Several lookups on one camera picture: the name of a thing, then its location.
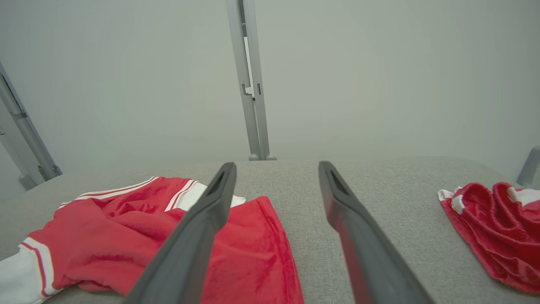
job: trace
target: red garment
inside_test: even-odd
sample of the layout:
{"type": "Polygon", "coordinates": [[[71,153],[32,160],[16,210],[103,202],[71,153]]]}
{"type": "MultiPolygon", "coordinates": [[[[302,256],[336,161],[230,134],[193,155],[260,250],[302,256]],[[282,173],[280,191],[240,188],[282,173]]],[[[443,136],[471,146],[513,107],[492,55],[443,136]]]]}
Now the red garment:
{"type": "MultiPolygon", "coordinates": [[[[39,259],[42,294],[79,284],[126,295],[186,214],[175,205],[195,183],[152,178],[63,204],[23,242],[39,259]]],[[[201,301],[303,303],[291,248],[267,197],[231,208],[215,237],[201,301]]]]}
{"type": "Polygon", "coordinates": [[[540,191],[470,183],[441,205],[491,277],[540,294],[540,191]]]}

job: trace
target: clothing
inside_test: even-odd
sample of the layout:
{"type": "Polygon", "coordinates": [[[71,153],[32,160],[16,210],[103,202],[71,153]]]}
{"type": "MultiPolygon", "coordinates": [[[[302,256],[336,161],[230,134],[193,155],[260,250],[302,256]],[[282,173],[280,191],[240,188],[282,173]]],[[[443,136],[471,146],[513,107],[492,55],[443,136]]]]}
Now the clothing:
{"type": "Polygon", "coordinates": [[[495,280],[540,294],[540,191],[500,182],[439,190],[446,215],[495,280]]]}
{"type": "MultiPolygon", "coordinates": [[[[60,205],[19,254],[0,262],[0,302],[40,303],[73,284],[126,295],[205,189],[190,179],[153,177],[60,205]]],[[[201,301],[302,302],[291,249],[269,199],[245,203],[235,196],[231,207],[214,240],[201,301]]]]}

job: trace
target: gray fabric surface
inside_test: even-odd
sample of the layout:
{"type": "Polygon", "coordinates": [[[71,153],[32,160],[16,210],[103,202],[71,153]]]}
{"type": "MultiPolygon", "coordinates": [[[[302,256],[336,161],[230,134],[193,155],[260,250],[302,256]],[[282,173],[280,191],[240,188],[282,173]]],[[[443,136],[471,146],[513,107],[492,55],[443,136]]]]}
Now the gray fabric surface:
{"type": "MultiPolygon", "coordinates": [[[[0,259],[17,252],[27,233],[42,228],[58,205],[87,191],[128,186],[151,176],[190,177],[208,184],[220,163],[111,168],[65,174],[0,206],[0,259]]],[[[534,302],[492,280],[446,217],[436,192],[469,182],[488,187],[503,176],[478,163],[416,157],[385,162],[334,163],[351,189],[437,302],[534,302]]],[[[287,233],[304,299],[353,302],[339,237],[322,207],[316,162],[237,163],[235,194],[269,196],[287,233]]],[[[47,303],[119,303],[113,292],[68,288],[47,303]]]]}

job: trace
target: red velvet fabric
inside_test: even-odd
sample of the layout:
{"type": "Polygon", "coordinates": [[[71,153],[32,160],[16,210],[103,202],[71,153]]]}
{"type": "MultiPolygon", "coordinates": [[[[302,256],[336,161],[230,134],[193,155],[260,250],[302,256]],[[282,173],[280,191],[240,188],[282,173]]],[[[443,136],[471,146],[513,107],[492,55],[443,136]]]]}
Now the red velvet fabric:
{"type": "Polygon", "coordinates": [[[471,183],[456,192],[465,208],[459,214],[452,199],[441,202],[461,237],[495,280],[526,293],[540,294],[540,201],[513,202],[507,183],[493,192],[471,183]]]}
{"type": "MultiPolygon", "coordinates": [[[[43,229],[29,234],[50,251],[53,287],[79,284],[126,295],[186,214],[163,212],[185,182],[158,180],[126,195],[73,201],[56,211],[43,229]]],[[[201,301],[303,303],[290,245],[267,197],[231,208],[214,240],[201,301]]]]}

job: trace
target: striped trim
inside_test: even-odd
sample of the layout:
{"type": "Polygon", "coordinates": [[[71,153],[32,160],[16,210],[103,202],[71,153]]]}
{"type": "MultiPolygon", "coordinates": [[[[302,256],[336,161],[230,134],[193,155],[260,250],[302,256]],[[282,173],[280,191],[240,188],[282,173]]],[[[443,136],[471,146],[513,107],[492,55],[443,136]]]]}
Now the striped trim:
{"type": "MultiPolygon", "coordinates": [[[[102,199],[106,199],[108,197],[113,197],[113,196],[117,196],[117,195],[126,194],[126,193],[129,193],[131,191],[135,191],[137,189],[140,189],[140,188],[150,184],[151,182],[157,180],[158,178],[159,177],[154,176],[154,177],[152,177],[151,179],[149,179],[147,181],[144,181],[142,183],[135,184],[135,185],[132,185],[132,186],[127,186],[127,187],[124,187],[124,188],[83,193],[83,194],[79,195],[79,197],[74,199],[73,201],[86,200],[86,199],[102,200],[102,199]]],[[[62,203],[58,209],[65,207],[69,203],[70,202],[62,203]]]]}
{"type": "Polygon", "coordinates": [[[55,271],[52,267],[51,252],[47,245],[42,244],[31,237],[27,237],[22,243],[22,246],[28,248],[36,254],[36,259],[39,265],[41,275],[42,289],[41,294],[44,297],[50,297],[61,289],[55,289],[52,283],[55,279],[55,271]]]}
{"type": "Polygon", "coordinates": [[[180,191],[176,192],[171,200],[169,201],[169,203],[167,204],[167,207],[165,208],[165,211],[169,211],[171,209],[174,209],[176,208],[177,204],[178,204],[178,201],[180,200],[180,197],[186,193],[187,191],[189,191],[193,185],[195,185],[196,183],[198,183],[199,181],[195,181],[195,180],[189,180],[187,181],[187,183],[182,187],[182,189],[180,189],[180,191]]]}

